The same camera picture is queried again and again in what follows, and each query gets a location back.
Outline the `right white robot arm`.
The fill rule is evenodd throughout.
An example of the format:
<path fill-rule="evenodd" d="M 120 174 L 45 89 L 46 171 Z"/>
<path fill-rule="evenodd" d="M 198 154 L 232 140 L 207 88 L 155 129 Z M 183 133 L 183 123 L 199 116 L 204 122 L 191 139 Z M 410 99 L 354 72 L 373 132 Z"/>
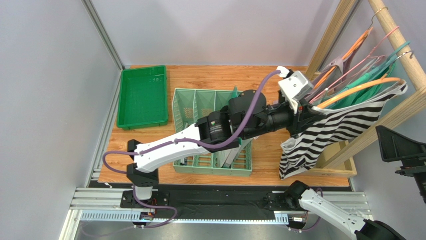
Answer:
<path fill-rule="evenodd" d="M 426 197 L 426 145 L 385 126 L 376 133 L 381 158 L 386 163 L 401 162 L 396 174 L 415 179 L 419 194 Z M 284 204 L 291 210 L 304 210 L 332 224 L 353 240 L 402 240 L 403 236 L 384 222 L 349 213 L 324 199 L 311 187 L 295 181 L 284 193 Z"/>

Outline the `orange clothes hanger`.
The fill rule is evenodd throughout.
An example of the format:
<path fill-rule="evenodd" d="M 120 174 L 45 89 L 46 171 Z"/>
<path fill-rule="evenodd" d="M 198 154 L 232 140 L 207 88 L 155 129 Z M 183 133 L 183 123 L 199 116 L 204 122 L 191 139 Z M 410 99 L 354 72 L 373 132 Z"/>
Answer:
<path fill-rule="evenodd" d="M 390 77 L 392 71 L 395 68 L 397 60 L 401 56 L 397 56 L 396 61 L 383 73 L 379 75 L 379 78 L 374 78 L 372 81 L 359 85 L 350 90 L 338 92 L 338 94 L 322 103 L 317 105 L 319 109 L 328 110 L 339 110 L 347 107 L 351 107 L 357 104 L 361 104 L 376 96 L 382 91 L 382 88 L 386 85 L 400 83 L 401 80 L 397 77 Z"/>

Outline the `black white striped tank top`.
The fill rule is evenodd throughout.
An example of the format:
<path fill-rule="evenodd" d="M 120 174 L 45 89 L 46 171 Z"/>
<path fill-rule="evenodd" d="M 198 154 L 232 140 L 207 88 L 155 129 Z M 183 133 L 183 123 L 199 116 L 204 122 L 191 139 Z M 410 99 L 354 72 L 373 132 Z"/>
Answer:
<path fill-rule="evenodd" d="M 337 110 L 320 110 L 326 114 L 326 119 L 314 123 L 298 137 L 291 137 L 280 145 L 280 179 L 285 180 L 313 169 L 327 146 L 360 136 L 379 120 L 388 101 L 405 94 L 407 90 L 408 84 L 403 80 L 363 103 Z"/>

